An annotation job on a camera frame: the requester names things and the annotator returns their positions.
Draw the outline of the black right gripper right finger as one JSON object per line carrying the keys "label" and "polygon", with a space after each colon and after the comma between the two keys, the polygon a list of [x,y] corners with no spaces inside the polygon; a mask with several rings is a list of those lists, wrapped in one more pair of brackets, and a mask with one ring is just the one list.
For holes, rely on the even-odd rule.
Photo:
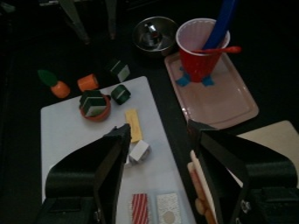
{"label": "black right gripper right finger", "polygon": [[266,146],[189,121],[219,224],[299,224],[299,188],[290,158]]}

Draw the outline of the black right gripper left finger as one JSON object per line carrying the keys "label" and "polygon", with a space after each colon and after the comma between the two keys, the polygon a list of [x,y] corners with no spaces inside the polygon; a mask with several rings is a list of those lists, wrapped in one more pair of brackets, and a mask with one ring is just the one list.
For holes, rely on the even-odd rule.
{"label": "black right gripper left finger", "polygon": [[118,195],[131,128],[114,128],[50,170],[46,224],[116,224]]}

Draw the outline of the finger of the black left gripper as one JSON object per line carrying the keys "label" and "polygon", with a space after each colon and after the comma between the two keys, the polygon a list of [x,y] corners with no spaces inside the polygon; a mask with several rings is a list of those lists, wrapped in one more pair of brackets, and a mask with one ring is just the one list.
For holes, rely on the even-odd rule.
{"label": "finger of the black left gripper", "polygon": [[116,38],[116,15],[118,15],[118,0],[106,0],[107,6],[107,27],[111,39]]}
{"label": "finger of the black left gripper", "polygon": [[90,35],[87,34],[84,25],[80,20],[80,15],[76,9],[75,1],[59,0],[59,4],[70,17],[71,27],[74,28],[74,31],[76,32],[80,40],[87,45],[90,43]]}

